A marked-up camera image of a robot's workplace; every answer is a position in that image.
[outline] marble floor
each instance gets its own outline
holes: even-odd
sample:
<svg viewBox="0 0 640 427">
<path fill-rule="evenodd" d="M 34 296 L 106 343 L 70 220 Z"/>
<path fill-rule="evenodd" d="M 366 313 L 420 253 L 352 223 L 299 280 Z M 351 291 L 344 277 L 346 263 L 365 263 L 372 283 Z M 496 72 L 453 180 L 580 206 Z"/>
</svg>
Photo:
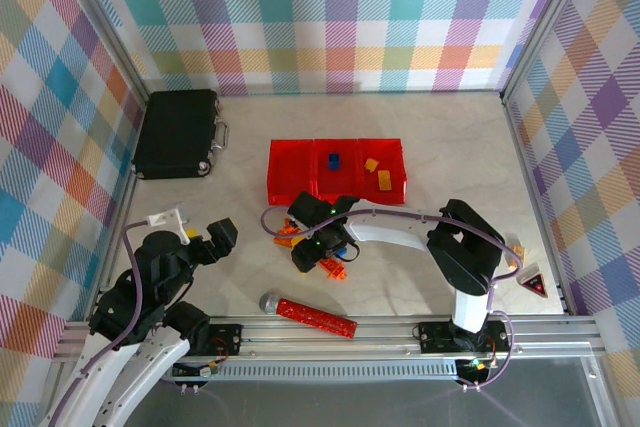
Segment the marble floor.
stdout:
<svg viewBox="0 0 640 427">
<path fill-rule="evenodd" d="M 502 282 L 495 308 L 509 313 L 561 313 L 561 304 L 516 158 L 494 93 L 254 96 L 222 99 L 229 147 L 204 179 L 137 184 L 129 220 L 183 203 L 189 227 L 230 217 L 238 228 L 232 254 L 198 268 L 186 300 L 210 315 L 259 314 L 258 300 L 275 290 L 318 308 L 350 315 L 448 314 L 453 292 L 430 255 L 370 242 L 347 264 L 343 281 L 320 267 L 304 275 L 290 251 L 260 227 L 267 204 L 271 139 L 399 137 L 408 174 L 406 206 L 437 212 L 450 198 L 471 205 L 494 228 L 526 247 L 526 264 L 545 275 L 549 299 Z M 274 214 L 270 225 L 280 227 Z M 134 247 L 148 229 L 131 233 Z M 121 249 L 117 270 L 129 268 Z M 506 271 L 503 261 L 497 272 Z"/>
</svg>

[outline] red triangle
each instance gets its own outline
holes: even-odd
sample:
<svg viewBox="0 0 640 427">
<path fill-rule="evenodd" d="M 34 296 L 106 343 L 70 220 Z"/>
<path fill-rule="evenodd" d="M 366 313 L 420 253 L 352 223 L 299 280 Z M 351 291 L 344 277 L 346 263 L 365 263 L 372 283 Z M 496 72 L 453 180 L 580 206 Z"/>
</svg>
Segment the red triangle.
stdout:
<svg viewBox="0 0 640 427">
<path fill-rule="evenodd" d="M 544 278 L 542 277 L 542 272 L 538 272 L 533 277 L 529 277 L 524 282 L 521 282 L 524 288 L 529 289 L 534 294 L 538 294 L 540 297 L 544 297 L 545 299 L 549 298 L 547 295 L 547 289 L 544 286 Z"/>
</svg>

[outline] red tube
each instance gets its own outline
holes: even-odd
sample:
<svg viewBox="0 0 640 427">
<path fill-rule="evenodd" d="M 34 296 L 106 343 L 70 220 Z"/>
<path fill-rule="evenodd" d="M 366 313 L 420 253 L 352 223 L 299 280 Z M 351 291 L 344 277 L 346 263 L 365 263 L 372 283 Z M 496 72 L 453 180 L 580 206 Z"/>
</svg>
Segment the red tube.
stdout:
<svg viewBox="0 0 640 427">
<path fill-rule="evenodd" d="M 308 324 L 318 329 L 326 330 L 333 334 L 342 335 L 353 339 L 356 333 L 357 322 L 345 319 L 338 315 L 323 312 L 307 305 L 302 305 L 288 299 L 280 299 L 276 314 L 292 320 Z"/>
</svg>

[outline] blue toy piece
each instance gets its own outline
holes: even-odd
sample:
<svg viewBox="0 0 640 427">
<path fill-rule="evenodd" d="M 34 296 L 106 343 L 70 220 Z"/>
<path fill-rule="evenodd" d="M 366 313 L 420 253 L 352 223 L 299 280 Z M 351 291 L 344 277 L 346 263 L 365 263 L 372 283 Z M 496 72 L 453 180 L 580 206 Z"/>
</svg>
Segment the blue toy piece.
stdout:
<svg viewBox="0 0 640 427">
<path fill-rule="evenodd" d="M 329 170 L 340 169 L 340 154 L 329 154 Z"/>
</svg>

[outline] red compartment box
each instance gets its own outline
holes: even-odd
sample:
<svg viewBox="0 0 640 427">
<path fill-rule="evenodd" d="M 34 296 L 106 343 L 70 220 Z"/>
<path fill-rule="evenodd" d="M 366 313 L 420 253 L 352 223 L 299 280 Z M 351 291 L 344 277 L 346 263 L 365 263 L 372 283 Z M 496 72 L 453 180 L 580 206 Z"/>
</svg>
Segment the red compartment box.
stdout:
<svg viewBox="0 0 640 427">
<path fill-rule="evenodd" d="M 329 154 L 340 155 L 340 168 L 329 169 Z M 379 162 L 365 170 L 368 158 Z M 378 171 L 388 170 L 391 190 L 381 191 Z M 272 140 L 267 174 L 269 204 L 289 205 L 306 190 L 335 202 L 355 195 L 380 204 L 404 204 L 407 172 L 400 139 Z"/>
</svg>

